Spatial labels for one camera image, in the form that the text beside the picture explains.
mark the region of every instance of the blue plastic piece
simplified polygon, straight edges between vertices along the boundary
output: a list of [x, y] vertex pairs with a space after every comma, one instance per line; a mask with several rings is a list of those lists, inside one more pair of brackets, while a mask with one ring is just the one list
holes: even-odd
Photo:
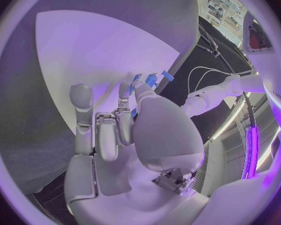
[[162, 75], [164, 75], [165, 78], [167, 78], [168, 80], [170, 80], [170, 82], [172, 82], [172, 81], [174, 80], [174, 77], [173, 77], [171, 74], [169, 74], [166, 70], [164, 70], [164, 71], [162, 72]]
[[[134, 80], [133, 80], [133, 82], [134, 82], [135, 80], [140, 79], [140, 78], [141, 78], [141, 74], [136, 75], [135, 78], [134, 78]], [[133, 92], [133, 88], [132, 88], [132, 85], [130, 85], [129, 94], [131, 95], [132, 92]]]
[[132, 114], [132, 117], [134, 118], [134, 117], [137, 115], [137, 109], [136, 109], [136, 108], [133, 109], [133, 110], [131, 111], [131, 114]]
[[145, 83], [148, 84], [148, 85], [150, 86], [150, 88], [152, 88], [152, 87], [155, 85], [156, 81], [157, 81], [157, 76], [156, 76], [156, 74], [150, 74], [150, 75], [147, 77]]

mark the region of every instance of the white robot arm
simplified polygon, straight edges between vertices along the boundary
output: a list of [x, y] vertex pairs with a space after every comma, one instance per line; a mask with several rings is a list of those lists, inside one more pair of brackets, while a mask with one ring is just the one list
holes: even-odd
[[243, 92], [265, 92], [263, 81], [258, 74], [242, 77], [233, 74], [218, 85], [207, 86], [191, 92], [181, 108], [191, 118], [215, 108], [224, 98], [229, 96], [237, 97], [242, 95]]

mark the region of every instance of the purple led strip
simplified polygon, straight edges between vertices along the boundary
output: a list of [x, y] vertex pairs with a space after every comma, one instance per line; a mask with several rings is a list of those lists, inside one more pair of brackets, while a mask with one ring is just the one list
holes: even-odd
[[246, 131], [246, 151], [242, 170], [242, 179], [253, 178], [258, 162], [259, 137], [258, 127], [252, 127]]

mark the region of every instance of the purple light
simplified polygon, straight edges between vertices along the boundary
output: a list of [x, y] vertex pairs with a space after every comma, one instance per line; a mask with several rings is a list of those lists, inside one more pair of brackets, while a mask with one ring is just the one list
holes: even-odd
[[258, 148], [258, 128], [252, 127], [246, 131], [246, 151], [241, 175], [242, 179], [250, 179], [254, 177], [258, 162]]

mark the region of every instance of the white curved panel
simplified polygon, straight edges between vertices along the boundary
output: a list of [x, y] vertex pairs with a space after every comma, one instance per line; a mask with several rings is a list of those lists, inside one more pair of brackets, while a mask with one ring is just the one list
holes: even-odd
[[97, 13], [56, 10], [37, 14], [36, 49], [49, 93], [69, 128], [76, 117], [70, 86], [93, 87], [94, 113], [112, 112], [120, 82], [168, 70], [179, 53], [150, 33]]

